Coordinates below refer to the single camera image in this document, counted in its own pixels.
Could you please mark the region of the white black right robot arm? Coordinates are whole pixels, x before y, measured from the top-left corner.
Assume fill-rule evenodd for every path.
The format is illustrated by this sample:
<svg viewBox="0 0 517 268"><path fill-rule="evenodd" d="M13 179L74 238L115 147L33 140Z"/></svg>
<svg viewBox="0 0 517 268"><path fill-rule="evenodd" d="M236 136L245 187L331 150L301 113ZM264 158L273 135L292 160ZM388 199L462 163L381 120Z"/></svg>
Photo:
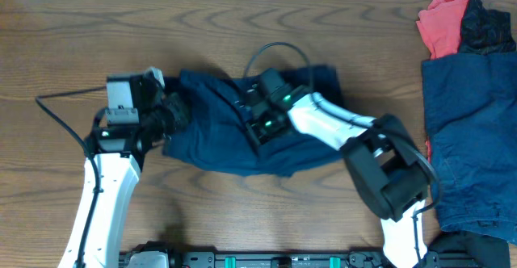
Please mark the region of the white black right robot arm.
<svg viewBox="0 0 517 268"><path fill-rule="evenodd" d="M256 145L293 130L340 152L359 197L380 218L384 256L395 267L424 265L421 219L436 176L397 117L358 115L289 84L253 87L244 102Z"/></svg>

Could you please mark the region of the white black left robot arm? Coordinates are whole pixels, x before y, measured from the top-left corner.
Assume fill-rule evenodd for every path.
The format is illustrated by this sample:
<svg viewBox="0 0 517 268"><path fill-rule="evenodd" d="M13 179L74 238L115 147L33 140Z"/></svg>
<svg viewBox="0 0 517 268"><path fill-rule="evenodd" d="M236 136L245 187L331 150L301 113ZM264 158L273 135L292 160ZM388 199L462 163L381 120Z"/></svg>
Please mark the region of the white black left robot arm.
<svg viewBox="0 0 517 268"><path fill-rule="evenodd" d="M176 93L156 94L148 106L104 108L82 142L84 185L59 267L117 267L132 193L153 144L182 131L191 118Z"/></svg>

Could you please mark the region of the navy blue shorts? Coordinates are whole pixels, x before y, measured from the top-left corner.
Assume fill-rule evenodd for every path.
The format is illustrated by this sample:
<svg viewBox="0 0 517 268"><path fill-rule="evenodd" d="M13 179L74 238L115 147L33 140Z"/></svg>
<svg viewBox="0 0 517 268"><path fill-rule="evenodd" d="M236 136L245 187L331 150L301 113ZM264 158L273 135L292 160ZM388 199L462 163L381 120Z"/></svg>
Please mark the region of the navy blue shorts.
<svg viewBox="0 0 517 268"><path fill-rule="evenodd" d="M225 79L188 69L177 77L166 77L165 92L178 94L190 106L192 119L185 131L166 141L163 155L202 170L281 177L341 159L340 152L298 132L254 146L245 127L251 113L240 94L257 81L256 76Z"/></svg>

